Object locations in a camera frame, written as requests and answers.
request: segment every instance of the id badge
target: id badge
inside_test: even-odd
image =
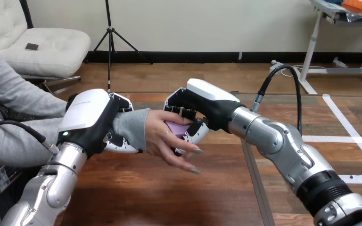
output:
[[[21,175],[21,169],[0,165],[0,193]]]

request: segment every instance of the white wall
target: white wall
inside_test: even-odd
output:
[[[109,0],[114,28],[141,51],[306,51],[316,14],[309,0]],[[35,27],[107,28],[104,0],[28,0]],[[362,52],[361,27],[323,21],[316,51]],[[119,38],[117,50],[132,50]],[[107,50],[107,38],[99,50]]]

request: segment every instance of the gray sweater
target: gray sweater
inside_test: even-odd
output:
[[[44,118],[24,124],[46,136],[50,143],[56,143],[57,127],[65,114],[66,102],[25,81],[1,57],[0,104],[18,113]],[[118,113],[114,120],[114,130],[128,139],[135,148],[146,150],[147,115],[148,109]],[[43,165],[49,157],[50,153],[23,129],[13,125],[0,126],[0,164],[29,167]]]

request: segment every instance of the tripod leg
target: tripod leg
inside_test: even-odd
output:
[[[109,33],[109,31],[106,31],[105,35],[103,35],[102,39],[100,40],[100,42],[96,45],[96,47],[94,48],[93,52],[96,52],[96,50],[98,49],[98,47],[100,46],[100,44],[103,42],[103,40],[106,38],[106,35]]]
[[[113,41],[113,34],[110,38],[110,42],[112,43],[112,52],[113,54],[116,54],[116,50],[115,50],[115,42]]]
[[[146,59],[146,57],[141,53],[139,52],[139,50],[137,50],[134,46],[131,45],[131,43],[129,43],[125,38],[123,38],[119,33],[117,33],[117,31],[113,31],[117,36],[120,37],[120,39],[122,39],[125,43],[127,43],[127,45],[129,45],[131,48],[133,48],[135,50],[135,52],[137,52],[141,58],[145,61],[145,62],[148,62],[150,63],[151,65],[153,64],[152,62],[150,62],[149,60]]]
[[[110,71],[112,69],[112,47],[111,47],[111,39],[113,38],[112,33],[109,32],[109,72],[107,74],[107,91],[110,92]]]

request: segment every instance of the cushioned chair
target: cushioned chair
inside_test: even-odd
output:
[[[26,50],[28,43],[39,45],[38,50]],[[27,29],[20,1],[0,0],[0,55],[24,78],[55,79],[55,84],[79,79],[71,76],[80,68],[90,44],[89,36],[81,31]]]

